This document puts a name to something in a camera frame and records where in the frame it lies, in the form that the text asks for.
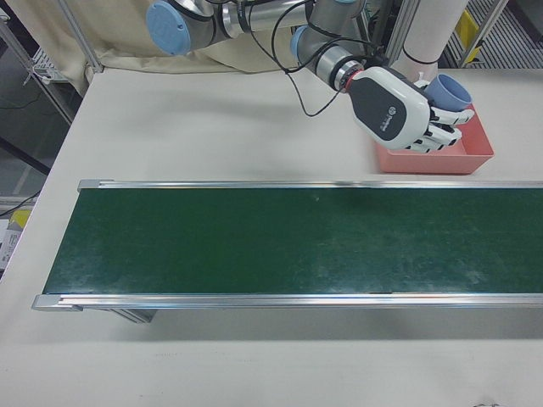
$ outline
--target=metal frame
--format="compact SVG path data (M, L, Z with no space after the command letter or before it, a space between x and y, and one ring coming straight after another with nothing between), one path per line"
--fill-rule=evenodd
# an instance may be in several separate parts
M543 181L112 181L81 180L81 189L188 188L543 188Z
M494 27L494 24L498 20L498 18L501 15L501 12L503 9L507 6L508 0L495 0L492 4L492 7L490 8L489 12L487 13L486 17L484 17L483 23L481 23L481 26L479 27L479 30L477 31L477 34L472 39L469 46L466 48L466 51L458 61L458 67L459 68L465 68L467 65L467 60L469 59L469 56L472 54L473 50L480 45L480 43L484 40L484 38L489 34L490 30L492 30L492 27Z
M407 33L415 17L415 13L418 10L420 0L403 0L400 6L400 12L398 18L392 30L392 36L390 37L389 45L385 55L389 59L389 63L392 64L399 58L404 42L407 38Z
M49 101L53 106L59 111L62 118L71 125L74 120L75 114L73 110L65 102L63 96L60 92L54 87L54 85L45 85L40 77L36 75L32 67L34 66L34 61L31 56L26 52L25 48L21 45L17 37L4 21L0 21L0 37L6 42L8 47L15 53L15 56L20 61L20 63L25 67L28 74L34 79L36 84L42 89L45 95L48 97Z
M83 180L81 189L119 188L543 188L543 181L101 181ZM543 307L543 293L362 293L362 294L42 294L33 309L103 309L136 323L150 322L157 309L226 308L419 308Z
M92 48L91 43L88 41L88 38L85 36L85 33L83 32L83 30L81 29L81 26L77 22L76 17L71 12L70 7L68 6L68 3L65 0L57 0L57 4L59 5L60 9L62 10L62 13L64 14L66 20L68 21L71 31L76 37L76 41L79 44L79 47L82 50L82 52L85 54L85 58L87 59L87 62L91 65L94 73L104 72L104 66L99 61L98 57L96 56L96 53L94 52L94 48Z

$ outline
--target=cable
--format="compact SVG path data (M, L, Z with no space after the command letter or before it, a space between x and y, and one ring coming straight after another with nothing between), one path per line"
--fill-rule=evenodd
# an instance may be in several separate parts
M312 0L304 0L304 2L301 2L301 3L297 3L295 4L294 6L298 7L299 5L301 4L304 4L304 3L308 3L309 1L312 1ZM278 59L276 57L274 57L273 55L271 55L265 48L262 44L260 44L260 42L258 41L258 39L256 38L254 32L253 32L253 28L251 26L251 14L253 13L253 7L254 7L254 3L252 3L250 6L249 6L249 15L248 15L248 18L247 18L247 24L249 26L249 32L250 32L250 35L253 37L253 40L255 41L256 45L262 50L262 52L268 56L268 58L270 58L278 67L279 69L281 69L284 74L290 79L290 82L292 83L293 87L294 87L294 90L296 91L296 96L298 96L298 100L299 100L299 104L302 108L302 111L304 112L304 114L308 117L315 117L317 116L318 114L322 113L328 106L330 106L332 104L332 102L336 99L336 97L339 95L340 91L337 91L335 93L335 95L333 95L333 97L324 105L322 106L322 108L318 109L315 113L309 113L307 111L307 109L305 108L305 104L304 104L304 99L302 98L302 95L301 93L299 92L299 88L298 88L298 85L296 85L296 82L294 81L294 78L290 75L290 73L288 72L288 70L286 68L284 68L281 63L278 61ZM293 7L290 7L288 8L286 11L290 11L292 9L294 9L294 6Z
M23 206L24 204L26 204L26 203L27 203L28 201L30 201L31 199L37 197L37 196L40 194L41 191L42 191L42 190L40 189L40 190L39 190L38 192L36 192L34 195L32 195L31 197L28 197L28 198L25 199L23 202L21 202L21 203L19 203L18 205L14 206L12 209L8 209L8 210L6 210L5 212L0 213L0 217L11 214L11 213L14 212L15 210L17 210L18 208L20 208L21 206Z
M321 47L319 47L319 49L317 49L311 56L310 58L304 62L303 64L301 64L300 66L298 66L297 68L293 69L293 70L290 70L288 68L286 68L285 66L283 66L281 64L281 62L279 62L279 59L277 57L277 54L276 54L276 51L275 51L275 37L276 37L276 34L277 34L277 30L279 28L279 25L281 24L281 21L285 18L285 16L290 13L292 10L294 10L295 8L299 7L300 5L302 4L307 4L309 2L312 2L313 0L303 0L299 3L296 3L295 5L287 8L280 16L279 18L277 19L277 22L276 24L274 25L273 27L273 31L271 33L271 53L269 53L265 48L264 46L258 41L258 39L256 38L254 32L253 32L253 29L252 29L252 25L251 25L251 15L253 13L253 7L255 6L254 3L251 3L251 5L249 6L249 15L248 15L248 18L247 18L247 24L249 26L249 33L250 35L252 36L253 40L255 41L256 45L260 48L260 50L265 54L267 55L267 57L269 59L271 59L278 67L280 70L283 71L283 73L290 79L290 82L292 83L293 87L294 87L294 90L296 91L296 95L298 96L298 100L299 100L299 104L301 105L301 108L304 112L304 114L306 116L309 116L309 117L315 117L317 115L319 115L320 113L322 113L328 106L330 106L332 104L332 102L336 99L336 97L341 93L341 89L339 89L338 91L336 91L336 93L333 95L333 97L322 107L320 108L319 110L317 110L315 113L309 113L307 111L307 109L305 108L305 104L304 104L304 100L303 98L301 97L301 93L299 92L299 88L298 86L296 85L296 82L294 81L294 78L290 75L290 74L293 74L295 72L298 72L302 69L304 69L307 65L309 65L311 63L311 61L317 56L319 55L322 51L324 51L327 47L329 47L330 45L334 44L335 42L338 42L338 41L351 41L351 42L359 42L359 43L363 43L363 44L366 44L366 45L371 45L372 47L374 47L375 49L377 49L377 46L371 42L368 42L368 41L363 41L363 40L355 40L355 39L352 39L352 38L347 38L347 37L338 37L338 38L334 38L328 42L325 42Z
M13 106L13 107L8 107L8 106L0 106L0 109L2 110L17 110L17 109L24 109L24 108L27 108L28 106L30 106L31 104L37 102L40 98L42 97L42 93L39 92L37 94L37 96L35 98L33 98L30 102L28 103L25 103L21 106Z

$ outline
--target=blue cup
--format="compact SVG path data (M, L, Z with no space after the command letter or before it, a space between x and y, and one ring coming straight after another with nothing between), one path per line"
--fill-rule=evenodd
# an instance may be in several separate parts
M461 112L472 102L464 86L445 74L437 75L424 92L434 100L436 108L451 112Z

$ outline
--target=pink tray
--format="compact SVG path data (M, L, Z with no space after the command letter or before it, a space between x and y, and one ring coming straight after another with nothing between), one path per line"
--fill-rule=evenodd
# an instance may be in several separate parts
M494 150L484 132L481 120L475 116L465 125L459 125L462 139L454 146L432 153L414 153L409 150L388 150L376 144L379 166L383 172L411 174L471 174L488 159Z

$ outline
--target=table surface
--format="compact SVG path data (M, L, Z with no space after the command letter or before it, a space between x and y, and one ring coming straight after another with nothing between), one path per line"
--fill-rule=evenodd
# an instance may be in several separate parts
M449 73L473 94L495 150L461 178L540 181L543 70ZM330 96L297 78L313 109ZM0 281L3 402L537 405L539 309L161 311L148 326L30 310L80 179L458 179L380 174L372 151L347 97L306 118L281 73L96 75Z

